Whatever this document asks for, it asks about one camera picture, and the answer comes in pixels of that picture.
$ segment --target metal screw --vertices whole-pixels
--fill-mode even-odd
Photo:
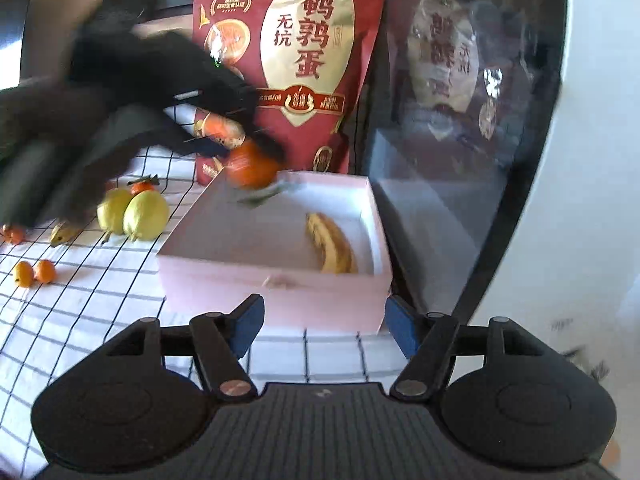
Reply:
[[[246,381],[233,379],[220,384],[220,391],[227,397],[241,397],[251,391],[251,384]]]
[[[421,381],[407,379],[396,384],[396,392],[406,397],[418,397],[427,392],[427,385]]]

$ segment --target red package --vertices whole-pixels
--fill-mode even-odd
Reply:
[[[194,0],[193,41],[259,90],[258,126],[286,145],[294,170],[346,173],[340,126],[364,84],[384,0]],[[229,147],[239,125],[198,110],[195,134]],[[222,165],[199,157],[198,182]]]

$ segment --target white grid tablecloth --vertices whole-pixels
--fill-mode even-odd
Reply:
[[[168,113],[193,129],[193,107]],[[141,317],[159,317],[163,326],[187,324],[191,317],[164,309],[155,256],[202,192],[194,182],[194,157],[149,148],[118,184],[146,174],[160,176],[159,190],[172,211],[154,242],[111,237],[101,245],[94,219],[70,245],[49,246],[54,222],[34,229],[18,246],[0,244],[0,470],[30,478],[46,464],[31,430],[30,411],[49,383]],[[56,281],[17,288],[14,265],[43,258],[56,263]],[[388,389],[405,365],[388,334],[327,335],[269,327],[242,359],[258,390],[268,381],[378,381]],[[198,383],[193,359],[167,357],[166,367]]]

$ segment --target banana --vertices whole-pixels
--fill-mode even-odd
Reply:
[[[66,244],[78,236],[80,231],[82,231],[81,227],[71,224],[70,222],[58,222],[51,232],[49,243],[51,247]]]
[[[358,272],[351,245],[333,219],[324,213],[309,213],[306,215],[306,231],[324,257],[321,272],[329,274]]]

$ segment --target yellow-green fruit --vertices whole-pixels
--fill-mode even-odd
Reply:
[[[157,191],[133,197],[124,213],[124,232],[132,240],[155,240],[169,221],[169,205]]]
[[[128,189],[110,189],[104,196],[104,200],[98,206],[98,224],[106,236],[104,242],[109,239],[111,234],[124,234],[122,221],[124,212],[131,202],[132,195]]]

